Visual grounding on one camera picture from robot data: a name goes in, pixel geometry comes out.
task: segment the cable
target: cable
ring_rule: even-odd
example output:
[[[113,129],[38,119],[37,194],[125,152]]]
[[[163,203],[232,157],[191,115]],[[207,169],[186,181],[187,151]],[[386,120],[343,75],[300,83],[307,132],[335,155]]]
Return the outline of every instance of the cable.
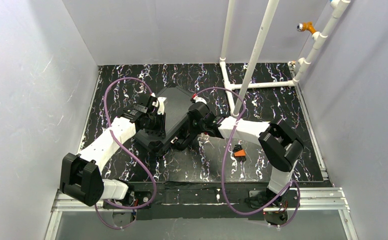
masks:
[[[298,203],[297,203],[297,207],[293,213],[293,216],[283,225],[281,226],[285,226],[287,223],[291,222],[293,217],[295,216],[295,214],[297,213],[297,210],[298,210],[298,207],[300,206],[300,188],[298,187],[298,184],[296,181],[292,180],[290,181],[289,183],[287,183],[287,185],[284,186],[284,188],[274,197],[272,198],[268,203],[266,203],[265,205],[263,205],[262,207],[260,207],[259,209],[256,209],[256,210],[253,210],[253,211],[250,211],[250,212],[242,212],[242,211],[238,211],[236,210],[232,205],[231,203],[229,202],[229,199],[228,199],[228,196],[226,195],[226,189],[225,189],[225,163],[226,163],[226,156],[229,152],[229,146],[231,145],[231,142],[232,142],[232,139],[233,139],[233,136],[235,134],[235,130],[236,130],[236,127],[238,125],[238,122],[239,120],[241,119],[242,115],[244,114],[245,110],[247,109],[246,105],[245,105],[245,102],[244,100],[237,94],[235,93],[234,91],[232,90],[229,90],[229,89],[225,89],[223,87],[209,87],[209,88],[206,88],[206,89],[203,89],[201,91],[199,91],[198,93],[196,93],[196,95],[204,92],[204,91],[208,91],[208,90],[224,90],[224,91],[229,91],[231,92],[232,94],[234,94],[238,99],[241,100],[242,102],[242,112],[239,113],[238,117],[236,118],[236,122],[235,122],[235,125],[234,125],[234,128],[232,129],[232,132],[229,136],[229,139],[228,139],[228,144],[226,145],[226,148],[225,148],[225,153],[223,154],[223,159],[222,159],[222,173],[221,173],[221,185],[222,185],[222,192],[223,192],[223,197],[226,201],[226,204],[228,204],[228,207],[234,211],[236,214],[239,214],[239,215],[243,215],[243,216],[248,216],[248,215],[252,215],[252,214],[256,214],[260,211],[263,211],[264,208],[268,207],[269,205],[271,205],[279,196],[282,195],[283,192],[285,192],[285,190],[287,190],[291,183],[294,182],[294,184],[297,186],[297,191],[298,191]]]
[[[97,212],[98,218],[101,220],[101,222],[102,222],[105,226],[107,226],[107,227],[109,227],[109,228],[111,228],[111,229],[114,229],[114,230],[125,229],[125,228],[127,228],[128,226],[132,225],[132,224],[136,221],[136,218],[135,218],[135,220],[131,221],[131,222],[130,222],[129,224],[127,224],[126,226],[111,226],[110,224],[106,223],[106,222],[104,221],[104,219],[101,217],[100,212],[98,211],[97,205],[95,204],[94,206],[95,206],[95,211]]]
[[[135,80],[135,81],[138,81],[142,84],[144,84],[144,86],[148,89],[148,91],[150,92],[150,94],[152,94],[153,92],[151,91],[151,88],[142,80],[140,79],[137,79],[137,78],[134,78],[134,77],[123,77],[123,78],[119,78],[117,80],[115,80],[114,82],[112,82],[108,87],[107,89],[105,90],[105,94],[104,94],[104,111],[105,111],[105,117],[107,119],[107,124],[108,124],[108,127],[110,128],[111,127],[111,120],[110,120],[110,115],[108,113],[108,107],[107,107],[107,96],[108,96],[108,92],[111,90],[111,87],[115,84],[117,84],[118,82],[120,81],[125,81],[125,80]],[[119,142],[119,140],[116,138],[116,136],[114,135],[113,131],[110,130],[110,133],[111,133],[111,137],[113,138],[113,140],[117,143],[117,145],[119,145],[123,151],[125,151],[131,158],[133,158],[144,170],[145,172],[147,173],[148,177],[151,179],[151,183],[153,184],[153,195],[151,196],[151,198],[144,204],[142,205],[139,205],[139,206],[121,206],[121,205],[118,205],[118,204],[115,204],[109,200],[104,200],[104,202],[112,205],[112,206],[115,206],[117,208],[120,208],[120,209],[141,209],[145,206],[147,206],[148,204],[152,203],[152,201],[154,200],[156,194],[157,194],[157,184],[154,180],[154,177],[153,175],[151,174],[151,172],[148,170],[148,168],[139,160],[138,157],[136,157],[133,153],[131,153],[127,148],[125,148],[123,146],[123,144],[121,142]]]

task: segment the gray wall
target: gray wall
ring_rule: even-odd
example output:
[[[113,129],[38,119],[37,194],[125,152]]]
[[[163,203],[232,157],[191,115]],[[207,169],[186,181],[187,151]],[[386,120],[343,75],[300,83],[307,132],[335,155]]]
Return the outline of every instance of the gray wall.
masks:
[[[301,88],[330,179],[359,238],[388,239],[388,0],[352,1],[312,65]]]
[[[217,63],[228,0],[63,0],[98,65]],[[327,1],[281,0],[259,62],[296,60]],[[266,0],[235,4],[227,62],[250,59]]]
[[[97,66],[61,0],[0,1],[0,239],[43,239]]]

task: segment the pvc pipe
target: pvc pipe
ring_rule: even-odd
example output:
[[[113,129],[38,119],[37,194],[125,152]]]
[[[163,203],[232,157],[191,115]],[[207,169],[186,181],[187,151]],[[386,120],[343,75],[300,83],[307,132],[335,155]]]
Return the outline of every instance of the pvc pipe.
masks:
[[[316,60],[317,52],[322,47],[322,45],[325,43],[326,39],[328,38],[328,35],[332,32],[335,25],[337,24],[339,18],[344,13],[345,9],[347,8],[348,4],[350,3],[350,0],[340,0],[336,8],[331,14],[331,18],[329,19],[328,23],[326,24],[323,31],[319,34],[317,37],[315,43],[313,44],[312,49],[310,50],[309,55],[307,55],[306,60],[301,65],[299,71],[295,75],[295,77],[292,79],[294,84],[298,84],[303,74],[308,69],[309,65]]]
[[[279,0],[269,0],[267,3],[266,11],[264,12],[263,20],[257,35],[256,43],[254,44],[253,53],[251,54],[250,61],[248,62],[248,68],[245,72],[244,80],[242,81],[242,87],[239,91],[239,95],[242,99],[245,98],[248,85],[250,84],[251,77],[253,76],[254,69],[257,64],[257,60],[260,56],[261,49],[263,48],[264,40],[266,39],[267,32],[269,31],[270,24],[272,23],[273,16],[275,15],[276,8],[278,7]],[[235,104],[233,113],[239,114],[241,109],[241,100],[238,99]]]
[[[225,61],[220,61],[219,65],[220,65],[220,68],[222,69],[223,85],[225,86],[226,89],[232,90],[231,89],[231,85],[232,84],[229,82],[228,73],[226,72],[226,63],[225,63]],[[229,92],[229,91],[226,91],[226,96],[228,97],[229,110],[231,112],[231,115],[234,116],[233,110],[235,108],[235,103],[233,101],[232,93]]]
[[[289,81],[276,81],[276,82],[261,82],[261,83],[250,83],[248,85],[249,89],[259,89],[259,88],[278,88],[278,87],[293,87],[294,83]],[[232,90],[241,89],[242,84],[232,84]]]
[[[228,13],[226,14],[225,33],[223,34],[222,53],[220,54],[221,61],[226,60],[226,50],[228,48],[229,33],[232,25],[232,15],[234,10],[234,5],[235,5],[235,0],[229,0]]]

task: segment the marble pattern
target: marble pattern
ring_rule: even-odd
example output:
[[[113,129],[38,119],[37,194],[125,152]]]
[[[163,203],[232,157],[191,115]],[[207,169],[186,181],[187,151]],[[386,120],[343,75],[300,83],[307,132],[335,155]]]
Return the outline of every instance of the marble pattern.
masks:
[[[228,74],[233,83],[240,84],[247,64],[229,64]],[[103,96],[107,86],[118,78],[135,77],[144,80],[157,93],[169,83],[176,83],[192,93],[208,87],[223,87],[219,64],[154,64],[154,65],[106,65],[100,67],[99,82],[88,118],[81,148],[87,147],[107,127]],[[253,82],[278,82],[291,79],[285,63],[259,63]],[[107,103],[113,119],[121,114],[124,106],[136,101],[140,93],[146,93],[142,84],[135,81],[120,82],[109,94]],[[228,113],[224,91],[203,94],[209,106],[218,113]],[[322,181],[320,168],[312,147],[307,126],[293,87],[258,88],[247,92],[247,111],[244,119],[271,121],[283,118],[304,140],[306,149],[295,169],[295,178],[301,182]],[[124,145],[151,170],[156,181],[219,182],[226,140],[200,135],[184,151],[170,149],[163,157],[149,155],[135,140]],[[233,157],[226,161],[226,181],[268,182],[271,167],[261,147],[249,142],[241,143],[247,152],[247,161],[237,162]],[[131,182],[149,181],[147,174],[129,156],[119,150],[106,164],[103,177]]]

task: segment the purple cable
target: purple cable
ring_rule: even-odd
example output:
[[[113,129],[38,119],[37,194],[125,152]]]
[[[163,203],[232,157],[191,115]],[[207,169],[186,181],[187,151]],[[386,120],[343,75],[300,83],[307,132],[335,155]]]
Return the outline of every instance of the purple cable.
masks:
[[[104,221],[104,219],[101,217],[100,212],[98,211],[98,207],[97,207],[96,204],[95,204],[95,211],[97,212],[98,218],[101,220],[101,222],[102,222],[105,226],[107,226],[107,227],[109,227],[109,228],[111,228],[111,229],[114,229],[114,230],[125,229],[125,228],[127,228],[128,226],[132,225],[132,224],[136,221],[136,218],[135,218],[133,221],[131,221],[131,222],[130,222],[129,224],[127,224],[126,226],[111,226],[110,224],[106,223],[106,222]]]
[[[229,89],[225,89],[223,87],[209,87],[209,88],[206,88],[206,89],[203,89],[201,91],[199,91],[198,93],[196,93],[196,95],[204,92],[204,91],[208,91],[208,90],[225,90],[225,91],[229,91],[231,92],[232,94],[234,94],[238,99],[241,100],[242,102],[242,106],[243,106],[243,109],[242,109],[242,112],[239,113],[238,117],[236,118],[236,122],[235,122],[235,125],[234,125],[234,128],[232,129],[232,132],[228,138],[228,144],[226,145],[226,148],[225,148],[225,153],[223,154],[223,160],[222,160],[222,173],[221,173],[221,185],[222,185],[222,192],[223,192],[223,197],[225,198],[225,201],[226,201],[226,204],[228,204],[228,207],[234,211],[236,214],[239,214],[239,215],[243,215],[243,216],[248,216],[248,215],[252,215],[252,214],[256,214],[260,211],[263,211],[264,208],[268,207],[269,205],[271,205],[279,196],[282,195],[282,193],[287,190],[291,183],[294,182],[295,185],[297,186],[297,190],[298,190],[298,202],[297,202],[297,207],[292,215],[292,217],[286,222],[284,223],[283,225],[281,226],[285,226],[286,224],[288,224],[289,222],[292,221],[293,217],[295,216],[295,214],[297,213],[297,210],[298,210],[298,207],[300,206],[300,188],[298,187],[298,184],[296,181],[291,181],[289,183],[287,183],[287,185],[285,185],[285,187],[274,197],[272,198],[268,203],[266,203],[265,205],[263,205],[262,207],[254,210],[254,211],[249,211],[249,212],[242,212],[242,211],[238,211],[236,210],[232,205],[231,203],[229,202],[229,199],[228,199],[228,196],[226,195],[226,189],[225,189],[225,163],[226,163],[226,156],[229,152],[229,146],[231,145],[231,142],[232,142],[232,138],[235,134],[235,130],[236,130],[236,127],[237,127],[237,124],[238,124],[238,121],[241,119],[242,115],[244,114],[245,110],[246,110],[246,105],[245,105],[245,102],[244,100],[237,94],[235,93],[234,91],[232,90],[229,90]]]
[[[105,90],[105,94],[104,94],[104,110],[105,110],[105,117],[107,119],[108,127],[111,127],[111,120],[110,120],[110,115],[108,114],[108,107],[107,107],[108,92],[110,91],[110,89],[113,85],[115,85],[116,83],[123,81],[123,80],[135,80],[135,81],[141,82],[148,89],[150,94],[153,93],[151,91],[151,88],[144,81],[139,80],[139,79],[134,78],[134,77],[123,77],[123,78],[119,78],[119,79],[115,80],[114,82],[112,82],[108,86],[108,88]],[[116,136],[114,135],[112,130],[110,130],[110,133],[111,133],[111,137],[114,139],[114,141],[117,143],[117,145],[119,145],[131,158],[133,158],[145,170],[148,177],[151,179],[151,183],[153,184],[153,195],[146,203],[139,205],[139,206],[121,206],[121,205],[115,204],[114,202],[111,202],[109,200],[104,200],[104,201],[106,203],[108,203],[112,206],[115,206],[117,208],[120,208],[120,209],[140,209],[140,208],[143,208],[143,207],[147,206],[148,204],[152,203],[152,201],[154,200],[154,198],[157,194],[157,184],[155,183],[154,177],[151,174],[151,172],[148,170],[148,168],[139,160],[139,158],[136,157],[133,153],[131,153],[127,148],[125,148],[121,142],[119,142],[119,140],[116,138]]]

